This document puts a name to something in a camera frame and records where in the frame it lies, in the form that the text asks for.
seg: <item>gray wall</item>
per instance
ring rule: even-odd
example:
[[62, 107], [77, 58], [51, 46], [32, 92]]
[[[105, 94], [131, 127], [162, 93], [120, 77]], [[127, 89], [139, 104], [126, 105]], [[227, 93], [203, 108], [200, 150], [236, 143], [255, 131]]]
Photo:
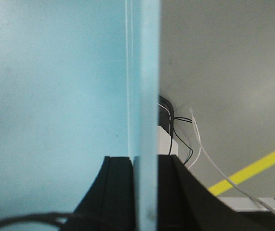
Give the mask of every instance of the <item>gray wall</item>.
[[[160, 81], [177, 116], [193, 107], [204, 146], [226, 174], [275, 150], [275, 1], [164, 0]], [[192, 126], [175, 127], [197, 152]], [[206, 187], [221, 180], [203, 156], [192, 172]], [[275, 166], [242, 186], [275, 196]]]

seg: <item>black wire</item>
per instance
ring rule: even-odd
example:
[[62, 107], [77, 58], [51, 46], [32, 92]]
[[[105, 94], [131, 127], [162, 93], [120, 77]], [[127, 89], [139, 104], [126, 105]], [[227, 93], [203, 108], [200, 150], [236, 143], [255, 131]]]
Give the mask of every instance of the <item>black wire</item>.
[[177, 116], [177, 117], [174, 117], [174, 119], [178, 119], [178, 120], [185, 121], [185, 122], [189, 122], [189, 123], [192, 122], [192, 120], [189, 119], [189, 118], [187, 118], [187, 117]]
[[107, 222], [102, 221], [98, 218], [93, 218], [89, 216], [85, 216], [78, 213], [42, 213], [42, 214], [29, 214], [25, 216], [17, 216], [17, 217], [11, 217], [11, 218], [4, 218], [0, 219], [0, 228], [8, 225], [12, 225], [15, 223], [20, 222], [40, 222], [44, 224], [50, 224], [56, 227], [61, 228], [64, 231], [72, 231], [70, 227], [66, 224], [63, 224], [59, 221], [56, 221], [58, 218], [77, 218], [77, 219], [83, 219], [87, 221], [91, 221], [94, 223], [98, 223], [101, 225], [104, 225], [106, 228], [110, 228], [112, 230], [117, 230], [115, 227], [112, 227]]
[[[174, 120], [173, 118], [170, 116], [170, 128], [172, 129], [173, 128], [173, 124], [174, 123]], [[172, 136], [171, 136], [171, 132], [170, 132], [170, 150], [168, 152], [168, 155], [170, 155], [171, 153], [171, 149], [172, 149]]]
[[190, 149], [191, 153], [189, 154], [189, 156], [187, 157], [187, 159], [184, 161], [184, 165], [191, 159], [192, 155], [193, 155], [193, 149], [187, 145], [177, 134], [176, 130], [175, 130], [175, 127], [174, 127], [174, 124], [172, 123], [172, 130], [174, 131], [175, 135], [178, 137], [178, 139], [188, 148]]
[[72, 229], [70, 229], [67, 225], [65, 225], [59, 221], [52, 220], [52, 219], [46, 219], [46, 218], [42, 218], [42, 217], [40, 217], [40, 218], [32, 217], [32, 216], [2, 219], [2, 220], [0, 220], [0, 228], [2, 228], [4, 226], [13, 225], [15, 223], [24, 223], [24, 222], [38, 222], [38, 223], [52, 225], [52, 226], [58, 227], [65, 231], [72, 231]]

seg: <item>black plastic mount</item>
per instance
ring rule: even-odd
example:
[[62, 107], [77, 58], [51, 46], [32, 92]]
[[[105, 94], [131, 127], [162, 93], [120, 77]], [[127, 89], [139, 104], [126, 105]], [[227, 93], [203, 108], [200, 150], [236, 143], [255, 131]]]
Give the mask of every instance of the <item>black plastic mount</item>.
[[[157, 203], [158, 231], [267, 231], [213, 196], [175, 155], [158, 156]], [[67, 225], [73, 231], [133, 231], [130, 159], [105, 157], [96, 180], [75, 212], [97, 222], [71, 218]]]
[[69, 219], [66, 224], [72, 231], [133, 231], [135, 209], [130, 159], [106, 156], [93, 185], [74, 212], [103, 222]]

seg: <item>white surface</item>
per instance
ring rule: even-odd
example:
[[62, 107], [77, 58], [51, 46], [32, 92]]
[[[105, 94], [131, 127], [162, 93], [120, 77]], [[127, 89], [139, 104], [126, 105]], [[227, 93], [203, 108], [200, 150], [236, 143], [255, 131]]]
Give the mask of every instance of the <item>white surface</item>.
[[[218, 197], [224, 204], [236, 212], [268, 212], [266, 208], [246, 197]], [[260, 200], [275, 209], [275, 199], [260, 197]]]
[[[157, 151], [165, 155], [170, 151], [170, 135], [161, 126], [157, 127]], [[174, 139], [170, 154], [178, 155], [178, 144]]]

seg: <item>yellow stripe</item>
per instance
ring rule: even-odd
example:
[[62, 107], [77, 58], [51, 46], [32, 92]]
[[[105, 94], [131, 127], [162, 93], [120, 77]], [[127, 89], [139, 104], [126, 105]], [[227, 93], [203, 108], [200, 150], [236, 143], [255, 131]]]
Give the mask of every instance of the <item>yellow stripe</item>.
[[[240, 184], [245, 180], [261, 173], [262, 171], [275, 165], [275, 151], [264, 156], [263, 158], [257, 160], [256, 162], [250, 164], [249, 166], [241, 169], [235, 174], [231, 175], [229, 178], [236, 184]], [[225, 191], [231, 189], [233, 186], [226, 180], [221, 180], [215, 185], [208, 188], [208, 190], [215, 196], [224, 193]]]

